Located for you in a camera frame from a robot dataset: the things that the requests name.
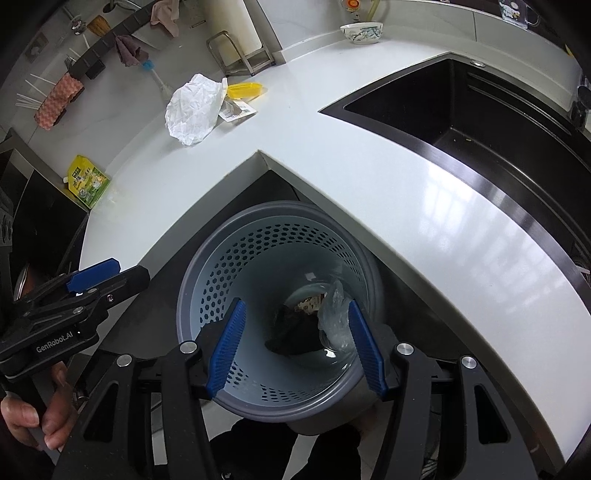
blue gripper pad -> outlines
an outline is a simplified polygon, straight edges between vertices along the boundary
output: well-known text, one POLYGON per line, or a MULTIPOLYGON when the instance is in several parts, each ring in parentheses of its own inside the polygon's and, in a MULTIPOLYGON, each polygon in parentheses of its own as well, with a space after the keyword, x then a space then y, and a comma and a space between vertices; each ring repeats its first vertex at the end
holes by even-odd
POLYGON ((75 273, 66 284, 66 287, 69 292, 83 293, 89 288, 96 287, 99 283, 119 275, 120 272, 121 266, 119 262, 114 258, 110 258, 75 273))
POLYGON ((246 325, 246 304, 242 300, 236 301, 228 309, 226 317, 229 317, 228 323, 220 335, 209 360, 205 389, 210 398, 215 397, 217 392, 223 389, 226 384, 226 378, 230 372, 230 367, 234 361, 246 325))
POLYGON ((382 357, 369 326, 365 318, 363 318, 363 313, 361 313, 361 309, 355 300, 349 303, 349 328, 351 329, 351 335, 353 335, 353 341, 369 389, 376 392, 380 398, 384 398, 388 392, 384 357, 382 357))

bowl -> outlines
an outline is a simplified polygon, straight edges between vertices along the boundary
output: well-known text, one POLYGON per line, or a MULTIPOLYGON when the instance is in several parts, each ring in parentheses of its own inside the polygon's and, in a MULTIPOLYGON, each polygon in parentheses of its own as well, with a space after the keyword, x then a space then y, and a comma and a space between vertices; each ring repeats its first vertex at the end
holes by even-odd
POLYGON ((359 45, 376 43, 382 36, 383 29, 382 22, 351 23, 340 28, 346 38, 359 45))

paper towel holder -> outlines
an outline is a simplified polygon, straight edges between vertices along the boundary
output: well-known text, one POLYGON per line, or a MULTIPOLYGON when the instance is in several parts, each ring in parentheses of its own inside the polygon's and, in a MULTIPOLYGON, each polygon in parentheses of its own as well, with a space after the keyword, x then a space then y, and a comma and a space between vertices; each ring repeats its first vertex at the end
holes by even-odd
POLYGON ((206 42, 207 48, 211 52, 213 58, 216 60, 216 63, 222 69, 222 72, 226 75, 226 77, 237 76, 237 75, 250 75, 253 76, 263 70, 264 68, 274 65, 275 60, 273 59, 273 55, 262 41, 262 47, 258 50, 255 50, 248 55, 240 48, 238 41, 232 38, 232 35, 227 30, 222 30, 220 33, 216 33, 213 37, 209 37, 206 42), (218 37, 226 37, 238 56, 240 57, 237 61, 232 63, 231 65, 226 65, 223 62, 222 55, 215 44, 215 40, 218 37))

kitchen countertop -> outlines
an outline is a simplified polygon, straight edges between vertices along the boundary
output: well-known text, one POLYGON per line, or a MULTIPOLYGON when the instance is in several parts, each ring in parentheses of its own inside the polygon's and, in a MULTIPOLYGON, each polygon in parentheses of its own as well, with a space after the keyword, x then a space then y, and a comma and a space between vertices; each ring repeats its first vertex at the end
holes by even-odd
MULTIPOLYGON (((412 270, 453 305, 512 372, 568 458, 591 421, 591 319, 567 278, 511 218, 450 173, 319 113, 448 51, 512 74, 564 108, 570 101, 546 75, 473 41, 398 28, 372 46, 338 42, 258 74, 268 89, 252 101, 258 113, 219 124, 200 144, 182 146, 155 118, 107 170, 113 181, 90 215, 81 268, 114 257, 122 269, 142 264, 154 276, 224 205, 274 170, 395 273, 405 279, 412 270)), ((102 325, 102 338, 128 304, 102 325)))

perforated bin liner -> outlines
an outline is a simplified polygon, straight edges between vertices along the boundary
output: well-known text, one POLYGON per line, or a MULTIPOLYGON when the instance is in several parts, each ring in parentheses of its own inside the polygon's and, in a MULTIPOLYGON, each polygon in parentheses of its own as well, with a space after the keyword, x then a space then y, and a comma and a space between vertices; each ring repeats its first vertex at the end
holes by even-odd
POLYGON ((235 297, 246 303, 246 327, 225 388, 215 401, 246 418, 293 421, 340 400, 362 378, 356 352, 297 356, 270 352, 265 341, 281 305, 326 291, 338 278, 381 321, 382 284, 371 254, 319 208, 269 202, 229 219, 201 246, 178 298, 179 341, 223 317, 235 297))

